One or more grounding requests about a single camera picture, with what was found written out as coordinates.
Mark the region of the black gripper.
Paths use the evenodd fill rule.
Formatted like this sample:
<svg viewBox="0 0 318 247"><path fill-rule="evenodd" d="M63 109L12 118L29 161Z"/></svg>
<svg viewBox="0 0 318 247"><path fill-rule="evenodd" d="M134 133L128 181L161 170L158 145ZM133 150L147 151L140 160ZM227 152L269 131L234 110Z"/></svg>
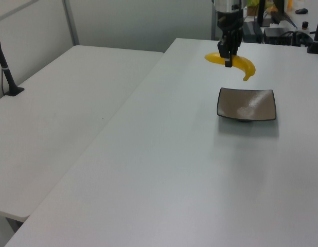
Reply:
<svg viewBox="0 0 318 247"><path fill-rule="evenodd" d="M218 43L220 57L225 67L232 67L232 55L236 55L241 44L241 27L243 25L243 11L217 12L217 25L223 31Z"/></svg>

